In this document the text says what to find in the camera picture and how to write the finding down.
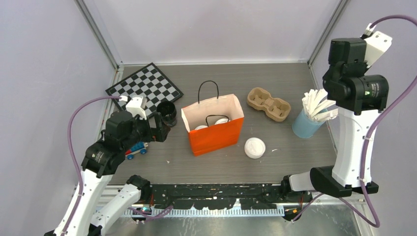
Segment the white plastic cup lid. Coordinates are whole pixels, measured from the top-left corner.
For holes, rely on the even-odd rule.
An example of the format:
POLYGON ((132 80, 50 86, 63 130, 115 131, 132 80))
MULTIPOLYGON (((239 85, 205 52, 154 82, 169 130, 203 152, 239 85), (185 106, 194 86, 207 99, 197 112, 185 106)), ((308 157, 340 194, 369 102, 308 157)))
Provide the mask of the white plastic cup lid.
POLYGON ((206 125, 199 125, 195 128, 195 130, 200 130, 200 129, 204 129, 204 128, 208 128, 208 126, 206 125))

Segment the orange paper bag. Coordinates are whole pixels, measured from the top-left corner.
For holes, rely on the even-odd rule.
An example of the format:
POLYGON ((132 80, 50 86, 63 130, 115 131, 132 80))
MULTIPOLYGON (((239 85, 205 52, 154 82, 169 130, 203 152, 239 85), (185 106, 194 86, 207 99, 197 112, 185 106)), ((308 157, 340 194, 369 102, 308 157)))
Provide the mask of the orange paper bag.
POLYGON ((235 145, 244 121, 244 113, 237 96, 220 95, 215 81, 211 82, 216 86, 216 96, 204 100, 200 98, 202 86, 208 82, 207 80, 200 84, 197 102, 181 108, 181 118, 194 156, 235 145), (221 118, 228 118, 229 121, 215 125, 221 118), (199 125, 206 125, 208 128, 195 130, 199 125))

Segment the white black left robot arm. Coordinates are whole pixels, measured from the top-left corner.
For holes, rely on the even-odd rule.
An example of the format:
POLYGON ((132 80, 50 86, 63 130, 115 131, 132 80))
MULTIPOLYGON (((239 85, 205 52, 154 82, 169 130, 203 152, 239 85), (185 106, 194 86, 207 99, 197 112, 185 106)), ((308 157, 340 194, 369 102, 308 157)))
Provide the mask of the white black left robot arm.
POLYGON ((164 142, 170 128, 162 115, 154 115, 155 127, 148 119, 128 111, 114 112, 106 120, 98 141, 87 148, 81 164, 81 180, 60 224, 47 236, 103 236, 132 204, 146 203, 151 197, 150 182, 132 175, 119 194, 96 212, 99 199, 126 152, 138 142, 164 142))

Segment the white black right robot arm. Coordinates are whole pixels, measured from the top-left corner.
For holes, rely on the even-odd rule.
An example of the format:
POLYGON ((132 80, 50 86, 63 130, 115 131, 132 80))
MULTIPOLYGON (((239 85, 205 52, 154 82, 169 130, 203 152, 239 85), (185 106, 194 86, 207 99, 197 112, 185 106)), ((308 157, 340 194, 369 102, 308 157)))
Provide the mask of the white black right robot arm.
POLYGON ((382 75, 367 75, 367 70, 391 46, 392 38, 381 34, 367 38, 337 38, 330 44, 329 68, 323 76, 328 98, 335 101, 340 119, 336 162, 332 166, 285 176, 281 197, 293 202, 300 192, 319 191, 342 198, 352 193, 375 194, 378 184, 370 174, 373 122, 386 108, 389 85, 382 75))

